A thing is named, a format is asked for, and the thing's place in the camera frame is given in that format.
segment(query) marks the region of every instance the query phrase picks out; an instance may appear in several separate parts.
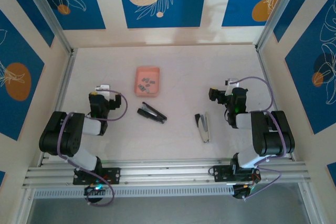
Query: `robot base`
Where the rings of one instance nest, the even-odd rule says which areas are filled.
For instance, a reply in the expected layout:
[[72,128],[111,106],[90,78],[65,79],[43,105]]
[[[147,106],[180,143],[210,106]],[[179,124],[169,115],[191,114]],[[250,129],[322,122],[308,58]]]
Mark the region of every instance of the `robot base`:
[[[118,185],[119,178],[120,178],[120,168],[102,168],[101,174],[99,175],[111,185]],[[74,176],[74,180],[72,182],[74,185],[97,185],[97,184],[104,184],[104,182],[100,182],[96,177],[86,174],[85,175],[77,175]]]
[[[98,178],[87,174],[81,170],[74,169],[74,185],[99,185],[105,184],[100,181]],[[96,167],[92,171],[93,173],[99,175],[103,179],[105,179],[111,185],[118,185],[120,180],[120,168],[118,167],[110,167],[110,168],[102,168],[102,164],[100,158],[97,157]]]
[[260,182],[261,176],[258,169],[242,168],[238,163],[238,153],[231,159],[230,165],[215,165],[214,177],[215,182],[249,182],[255,184]]

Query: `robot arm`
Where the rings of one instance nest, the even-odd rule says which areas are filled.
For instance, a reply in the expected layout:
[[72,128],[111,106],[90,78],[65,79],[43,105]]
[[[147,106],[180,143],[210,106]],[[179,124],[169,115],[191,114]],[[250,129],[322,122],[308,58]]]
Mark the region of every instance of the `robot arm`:
[[[90,154],[80,145],[82,134],[104,135],[108,126],[106,119],[109,111],[115,110],[121,105],[121,96],[119,94],[115,96],[115,100],[111,100],[109,99],[109,94],[107,96],[107,94],[103,92],[105,91],[89,94],[91,118],[86,117],[83,113],[74,113],[68,119],[60,142],[60,153],[79,167],[92,171],[100,177],[109,177],[111,178],[111,184],[118,184],[119,179],[115,178],[115,174],[118,173],[119,177],[120,169],[102,168],[99,157]],[[39,140],[39,148],[42,152],[47,152],[53,156],[58,155],[57,142],[66,116],[66,112],[59,111],[55,111],[51,115]],[[94,176],[74,169],[74,185],[91,185],[96,182],[97,179]]]
[[[295,141],[283,111],[272,111],[281,134],[285,140],[286,150],[283,145],[277,128],[268,113],[246,111],[247,89],[239,88],[236,79],[226,81],[228,91],[217,89],[209,90],[209,98],[223,104],[227,110],[227,122],[234,129],[251,129],[252,143],[243,151],[236,153],[231,159],[230,165],[214,166],[216,182],[242,182],[254,181],[257,184],[261,177],[257,166],[267,157],[281,156],[283,152],[292,153],[295,149]],[[234,194],[236,198],[246,197],[250,188],[240,190]]]

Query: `white work surface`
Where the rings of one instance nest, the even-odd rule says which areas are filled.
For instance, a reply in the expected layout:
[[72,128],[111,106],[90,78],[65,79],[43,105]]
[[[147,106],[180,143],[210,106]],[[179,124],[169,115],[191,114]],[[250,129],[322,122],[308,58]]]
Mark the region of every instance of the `white work surface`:
[[[158,66],[156,98],[134,94],[138,66]],[[104,160],[157,160],[232,157],[251,144],[250,130],[235,130],[224,120],[225,107],[209,100],[209,88],[225,88],[227,78],[262,77],[252,45],[82,48],[78,50],[63,111],[90,112],[88,95],[100,84],[126,96],[129,108],[119,121],[109,122],[104,136],[82,136],[81,144]],[[264,83],[247,80],[247,109],[269,105]],[[137,114],[145,101],[167,116],[164,123]],[[110,111],[109,118],[122,114]],[[204,144],[194,115],[208,111],[212,141]]]

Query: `pink tray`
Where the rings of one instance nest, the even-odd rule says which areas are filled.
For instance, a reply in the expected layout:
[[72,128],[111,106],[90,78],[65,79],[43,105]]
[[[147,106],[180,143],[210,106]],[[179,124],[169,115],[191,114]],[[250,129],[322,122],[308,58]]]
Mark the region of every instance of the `pink tray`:
[[136,69],[136,75],[135,75],[134,93],[137,97],[156,97],[159,94],[159,82],[160,82],[159,67],[155,66],[138,67]]

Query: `orange circle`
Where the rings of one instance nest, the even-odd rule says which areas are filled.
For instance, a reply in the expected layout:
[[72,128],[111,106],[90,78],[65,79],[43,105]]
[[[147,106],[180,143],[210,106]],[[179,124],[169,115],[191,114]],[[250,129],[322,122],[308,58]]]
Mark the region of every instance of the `orange circle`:
[[6,68],[5,76],[8,78],[5,85],[9,96],[20,102],[26,100],[32,87],[28,68],[21,63],[12,63]]
[[70,14],[70,8],[66,5],[59,5],[57,6],[57,10],[62,13],[63,15]]
[[316,72],[313,74],[312,82],[315,87],[320,87],[323,84],[323,74]]
[[252,18],[257,22],[267,21],[278,0],[261,0],[252,10]]

